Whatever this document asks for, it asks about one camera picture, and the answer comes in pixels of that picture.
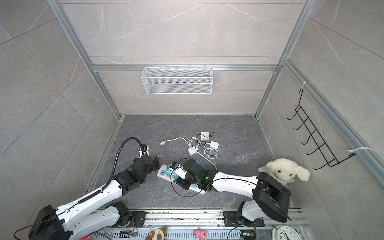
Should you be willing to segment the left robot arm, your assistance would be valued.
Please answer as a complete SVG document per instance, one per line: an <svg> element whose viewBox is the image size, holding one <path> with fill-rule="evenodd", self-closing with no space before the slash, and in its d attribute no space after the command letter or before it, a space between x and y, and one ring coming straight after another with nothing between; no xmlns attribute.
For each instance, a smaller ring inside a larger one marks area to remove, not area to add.
<svg viewBox="0 0 384 240"><path fill-rule="evenodd" d="M119 156L128 141L139 145L139 157L125 170L117 173ZM158 171L160 161L150 157L148 146L136 137L120 145L107 182L87 195L68 204L40 210L35 222L27 226L30 240L79 240L106 227L134 226L129 208L118 199L143 184L152 172Z"/></svg>

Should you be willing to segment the white plush dog toy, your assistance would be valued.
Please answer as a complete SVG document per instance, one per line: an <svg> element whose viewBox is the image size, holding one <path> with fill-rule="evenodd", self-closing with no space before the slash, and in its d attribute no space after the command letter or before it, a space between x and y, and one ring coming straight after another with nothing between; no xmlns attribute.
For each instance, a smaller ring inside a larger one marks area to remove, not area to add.
<svg viewBox="0 0 384 240"><path fill-rule="evenodd" d="M303 182L310 179L310 171L289 159L276 159L258 168L259 173L267 173L282 185L293 183L297 177Z"/></svg>

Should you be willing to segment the brown white plush toy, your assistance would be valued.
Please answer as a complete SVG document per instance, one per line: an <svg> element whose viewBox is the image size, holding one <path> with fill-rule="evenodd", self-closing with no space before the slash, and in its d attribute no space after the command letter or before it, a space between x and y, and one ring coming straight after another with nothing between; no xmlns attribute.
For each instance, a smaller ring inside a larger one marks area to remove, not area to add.
<svg viewBox="0 0 384 240"><path fill-rule="evenodd" d="M167 236L167 227L156 228L152 230L145 240L165 240Z"/></svg>

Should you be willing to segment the black wall hook rack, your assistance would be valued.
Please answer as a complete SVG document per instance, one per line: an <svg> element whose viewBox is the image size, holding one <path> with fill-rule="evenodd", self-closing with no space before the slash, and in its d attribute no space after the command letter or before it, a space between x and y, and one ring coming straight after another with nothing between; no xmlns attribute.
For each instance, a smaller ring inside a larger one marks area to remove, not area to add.
<svg viewBox="0 0 384 240"><path fill-rule="evenodd" d="M304 142L301 142L302 146L307 145L308 143L314 143L315 147L311 152L305 152L306 156L312 156L315 153L319 153L321 156L321 159L325 161L325 163L317 168L313 167L313 170L321 170L324 167L333 168L346 160L349 160L356 156L356 153L350 153L346 158L342 160L338 160L336 155L331 150L330 146L322 136L322 133L319 131L319 129L315 126L314 122L311 120L309 115L306 113L304 108L301 105L301 100L303 98L304 90L299 90L299 100L298 104L295 107L294 114L287 118L288 121L293 120L299 120L300 125L298 127L292 127L293 131L298 131L301 129L306 130L307 132L307 140Z"/></svg>

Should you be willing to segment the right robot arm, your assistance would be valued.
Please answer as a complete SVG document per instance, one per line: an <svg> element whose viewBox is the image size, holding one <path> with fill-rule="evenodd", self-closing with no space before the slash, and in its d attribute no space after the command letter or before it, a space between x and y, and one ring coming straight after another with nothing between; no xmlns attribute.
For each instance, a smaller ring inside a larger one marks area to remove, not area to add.
<svg viewBox="0 0 384 240"><path fill-rule="evenodd" d="M258 176L242 177L228 175L217 170L208 170L194 159L182 159L170 166L172 185L189 190L195 185L198 193L228 192L248 197L241 202L238 210L225 213L235 226L248 226L268 217L279 223L290 220L288 216L291 192L267 173Z"/></svg>

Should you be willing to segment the white charger cube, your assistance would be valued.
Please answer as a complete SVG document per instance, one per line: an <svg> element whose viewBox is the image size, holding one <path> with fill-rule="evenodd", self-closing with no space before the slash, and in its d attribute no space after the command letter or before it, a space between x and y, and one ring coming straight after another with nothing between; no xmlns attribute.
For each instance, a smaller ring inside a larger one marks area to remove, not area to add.
<svg viewBox="0 0 384 240"><path fill-rule="evenodd" d="M196 155L198 153L198 150L195 147L188 148L188 152L190 156Z"/></svg>

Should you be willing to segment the white multicolour power strip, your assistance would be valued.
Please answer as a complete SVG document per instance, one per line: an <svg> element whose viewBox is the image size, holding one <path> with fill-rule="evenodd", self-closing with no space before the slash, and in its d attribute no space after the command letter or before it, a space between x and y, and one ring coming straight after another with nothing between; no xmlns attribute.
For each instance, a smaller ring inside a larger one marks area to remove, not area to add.
<svg viewBox="0 0 384 240"><path fill-rule="evenodd" d="M157 177L167 182L172 182L172 185L177 185L183 190L193 191L195 193L204 195L207 191L200 189L199 185L194 182L193 177L187 172L186 178L183 180L174 173L176 168L183 168L181 164L173 163L170 165L162 165L157 172Z"/></svg>

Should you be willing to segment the white alarm clock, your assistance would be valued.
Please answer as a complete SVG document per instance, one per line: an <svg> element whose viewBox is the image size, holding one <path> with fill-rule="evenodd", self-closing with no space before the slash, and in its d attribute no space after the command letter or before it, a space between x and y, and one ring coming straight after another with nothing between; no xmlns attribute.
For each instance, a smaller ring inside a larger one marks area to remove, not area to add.
<svg viewBox="0 0 384 240"><path fill-rule="evenodd" d="M300 234L289 226L277 226L272 230L272 240L301 240Z"/></svg>

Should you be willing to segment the pink plush toy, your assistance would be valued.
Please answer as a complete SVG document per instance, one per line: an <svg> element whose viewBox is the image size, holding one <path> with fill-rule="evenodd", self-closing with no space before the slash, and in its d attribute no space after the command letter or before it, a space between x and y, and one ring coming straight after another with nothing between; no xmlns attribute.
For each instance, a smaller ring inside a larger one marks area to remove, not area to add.
<svg viewBox="0 0 384 240"><path fill-rule="evenodd" d="M194 230L194 235L197 240L207 240L208 239L208 232L206 230L203 230L201 228L197 228Z"/></svg>

